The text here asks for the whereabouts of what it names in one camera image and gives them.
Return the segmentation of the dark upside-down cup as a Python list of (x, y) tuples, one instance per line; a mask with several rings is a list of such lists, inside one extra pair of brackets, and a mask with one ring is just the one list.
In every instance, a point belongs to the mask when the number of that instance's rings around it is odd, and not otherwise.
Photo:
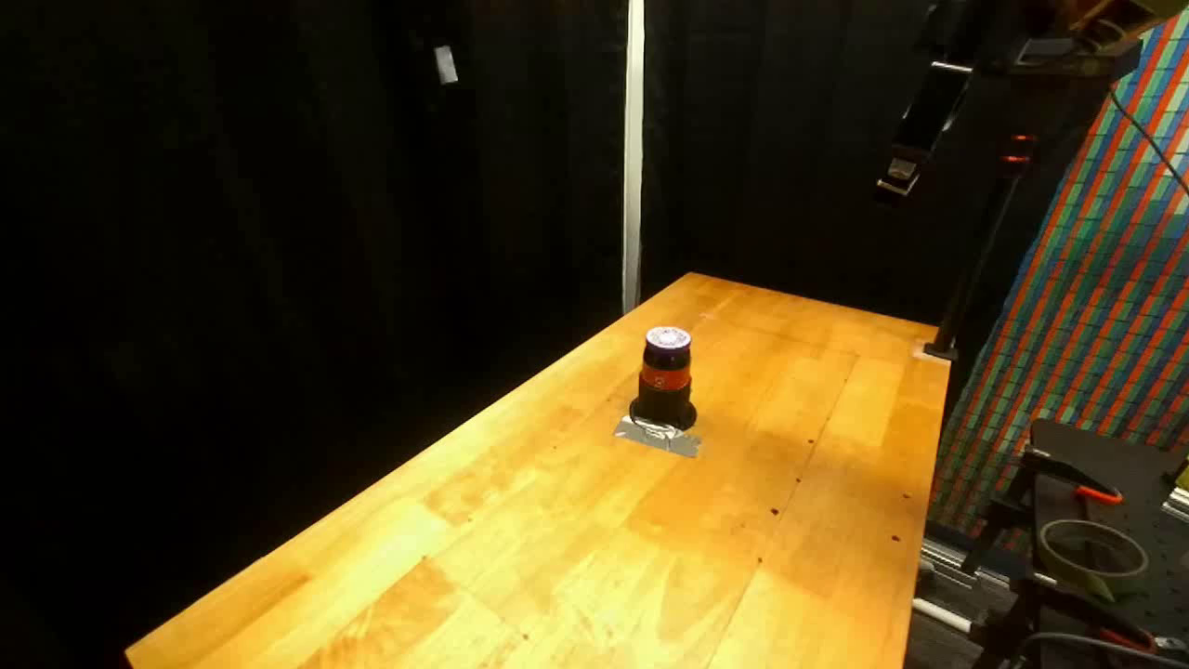
[(696, 425), (690, 335), (683, 329), (650, 329), (644, 335), (644, 367), (631, 418), (680, 433)]

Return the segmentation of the white vertical pole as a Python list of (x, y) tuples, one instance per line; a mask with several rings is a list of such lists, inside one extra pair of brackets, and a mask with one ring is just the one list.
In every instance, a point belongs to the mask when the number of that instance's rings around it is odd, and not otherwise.
[(623, 0), (621, 309), (644, 293), (647, 0)]

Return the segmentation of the white tag on curtain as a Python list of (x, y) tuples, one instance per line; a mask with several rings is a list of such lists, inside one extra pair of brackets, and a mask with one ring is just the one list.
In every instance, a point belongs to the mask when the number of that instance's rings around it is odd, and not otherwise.
[(457, 60), (455, 60), (455, 47), (451, 47), (451, 45), (435, 45), (435, 71), (437, 71), (437, 82), (443, 82), (443, 86), (457, 86), (457, 82), (460, 82)]

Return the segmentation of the multicoloured striped cloth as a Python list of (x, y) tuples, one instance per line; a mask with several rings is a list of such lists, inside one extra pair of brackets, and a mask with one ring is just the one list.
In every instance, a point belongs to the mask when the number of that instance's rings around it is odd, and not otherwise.
[(1189, 15), (1099, 104), (949, 418), (933, 508), (967, 532), (1026, 428), (1189, 450)]

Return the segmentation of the black tripod stand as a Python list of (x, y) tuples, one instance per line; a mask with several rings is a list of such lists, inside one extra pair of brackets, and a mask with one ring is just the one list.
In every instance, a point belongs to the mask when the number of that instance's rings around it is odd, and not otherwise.
[[(1010, 55), (1008, 73), (1023, 82), (1040, 82), (1040, 78), (1114, 82), (1132, 62), (1136, 62), (1132, 45), (1106, 51), (1080, 36), (1033, 36)], [(1036, 122), (1016, 122), (1003, 145), (997, 149), (997, 180), (979, 219), (979, 229), (982, 229), (979, 249), (962, 262), (960, 288), (941, 315), (936, 335), (927, 343), (927, 355), (936, 362), (960, 356), (960, 331), (982, 289), (985, 268), (998, 244), (1018, 187), (1026, 170), (1036, 165), (1040, 139), (1045, 130)]]

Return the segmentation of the roll of green tape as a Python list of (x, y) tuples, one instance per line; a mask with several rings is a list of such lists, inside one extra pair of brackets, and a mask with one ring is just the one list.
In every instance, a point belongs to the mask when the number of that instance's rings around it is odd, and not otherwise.
[(1148, 550), (1099, 522), (1058, 516), (1036, 532), (1040, 566), (1084, 596), (1117, 604), (1148, 578)]

